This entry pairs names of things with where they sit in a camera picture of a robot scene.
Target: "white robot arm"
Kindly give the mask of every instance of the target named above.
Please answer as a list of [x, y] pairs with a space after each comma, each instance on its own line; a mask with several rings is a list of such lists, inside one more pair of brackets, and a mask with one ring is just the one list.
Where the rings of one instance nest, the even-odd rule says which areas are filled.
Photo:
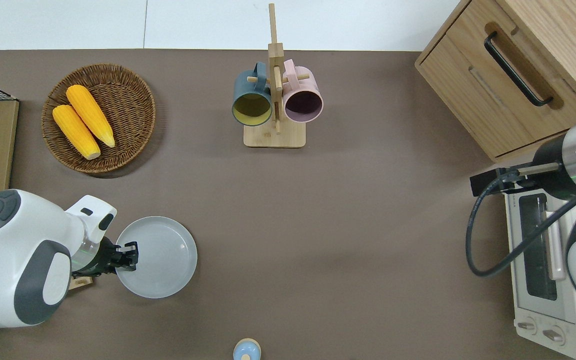
[[26, 191], [0, 191], [0, 328], [48, 319], [64, 300], [71, 275], [134, 270], [137, 244], [118, 249], [104, 237], [116, 214], [89, 195], [64, 211]]

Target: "brown table surface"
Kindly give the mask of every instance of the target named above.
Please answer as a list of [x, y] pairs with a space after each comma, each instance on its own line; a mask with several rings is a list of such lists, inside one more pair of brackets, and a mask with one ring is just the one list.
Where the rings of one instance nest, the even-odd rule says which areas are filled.
[[[266, 360], [562, 358], [515, 333], [510, 271], [467, 268], [468, 178], [492, 164], [414, 69], [418, 53], [285, 55], [324, 98], [299, 149], [247, 148], [231, 115], [235, 77], [265, 51], [0, 51], [0, 88], [21, 101], [10, 186], [63, 208], [104, 199], [113, 240], [139, 218], [176, 219], [199, 253], [174, 296], [101, 276], [45, 323], [1, 329], [0, 359], [227, 360], [246, 337]], [[102, 62], [141, 75], [157, 102], [144, 153], [106, 178], [63, 166], [41, 132], [55, 84]], [[501, 198], [475, 234], [480, 266], [507, 253]]]

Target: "round basket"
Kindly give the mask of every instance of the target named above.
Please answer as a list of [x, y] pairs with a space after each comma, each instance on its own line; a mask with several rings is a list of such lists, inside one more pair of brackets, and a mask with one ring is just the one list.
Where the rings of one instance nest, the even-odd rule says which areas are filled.
[[[83, 85], [96, 100], [114, 135], [114, 147], [98, 141], [101, 155], [86, 160], [60, 130], [53, 109], [68, 104], [66, 89]], [[155, 126], [155, 100], [148, 84], [118, 64], [92, 64], [64, 77], [50, 92], [41, 112], [41, 131], [48, 149], [59, 162], [86, 174], [117, 170], [144, 150]]]

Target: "yellow corn cob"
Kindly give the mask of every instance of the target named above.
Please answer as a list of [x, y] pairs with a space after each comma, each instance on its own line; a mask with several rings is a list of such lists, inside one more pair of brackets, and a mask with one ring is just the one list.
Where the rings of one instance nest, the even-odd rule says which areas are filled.
[[99, 145], [90, 131], [70, 105], [59, 105], [52, 109], [52, 117], [68, 141], [84, 158], [93, 160], [101, 155]]
[[113, 129], [90, 91], [85, 86], [72, 85], [66, 90], [66, 96], [90, 132], [105, 145], [114, 148]]

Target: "mug rack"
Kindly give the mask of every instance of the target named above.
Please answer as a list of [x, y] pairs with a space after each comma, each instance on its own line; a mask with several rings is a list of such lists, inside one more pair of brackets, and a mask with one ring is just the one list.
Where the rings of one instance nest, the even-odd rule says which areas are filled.
[[[277, 22], [275, 20], [275, 4], [269, 4], [270, 41], [268, 44], [268, 66], [270, 75], [270, 100], [272, 102], [272, 117], [258, 126], [244, 126], [244, 145], [249, 148], [302, 148], [306, 145], [306, 124], [292, 121], [286, 116], [282, 100], [284, 68], [284, 44], [277, 41]], [[300, 75], [299, 80], [309, 76]], [[256, 77], [248, 77], [249, 82], [256, 82]]]

